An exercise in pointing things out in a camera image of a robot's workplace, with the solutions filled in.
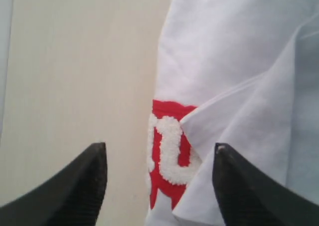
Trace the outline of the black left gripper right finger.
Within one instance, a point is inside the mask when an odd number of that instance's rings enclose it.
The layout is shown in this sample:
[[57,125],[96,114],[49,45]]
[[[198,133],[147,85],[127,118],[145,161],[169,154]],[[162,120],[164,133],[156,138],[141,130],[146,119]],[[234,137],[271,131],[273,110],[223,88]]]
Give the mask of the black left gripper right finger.
[[318,205],[268,177],[233,147],[215,145],[212,184],[227,226],[318,226]]

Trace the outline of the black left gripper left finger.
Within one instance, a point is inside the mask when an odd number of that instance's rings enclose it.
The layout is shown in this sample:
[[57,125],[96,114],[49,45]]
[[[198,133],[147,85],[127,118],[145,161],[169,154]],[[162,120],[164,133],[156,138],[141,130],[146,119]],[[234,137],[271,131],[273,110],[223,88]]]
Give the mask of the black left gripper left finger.
[[2,206],[0,224],[94,226],[106,188],[106,143],[93,143],[42,185]]

